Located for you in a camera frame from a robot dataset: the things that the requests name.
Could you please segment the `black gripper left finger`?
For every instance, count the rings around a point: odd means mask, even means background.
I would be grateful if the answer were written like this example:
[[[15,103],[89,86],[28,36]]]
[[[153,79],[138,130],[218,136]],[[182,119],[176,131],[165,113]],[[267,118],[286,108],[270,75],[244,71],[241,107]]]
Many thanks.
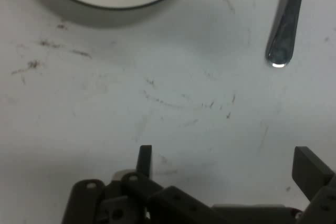
[[[213,223],[213,210],[176,187],[163,188],[151,176],[152,147],[139,149],[136,169],[105,185],[75,183],[63,223]]]

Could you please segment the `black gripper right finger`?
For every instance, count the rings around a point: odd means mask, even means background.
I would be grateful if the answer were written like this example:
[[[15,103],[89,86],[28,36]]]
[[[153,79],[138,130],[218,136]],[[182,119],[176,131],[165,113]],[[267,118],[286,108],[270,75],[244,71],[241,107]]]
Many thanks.
[[[309,200],[297,223],[335,223],[335,171],[310,148],[297,146],[292,179]]]

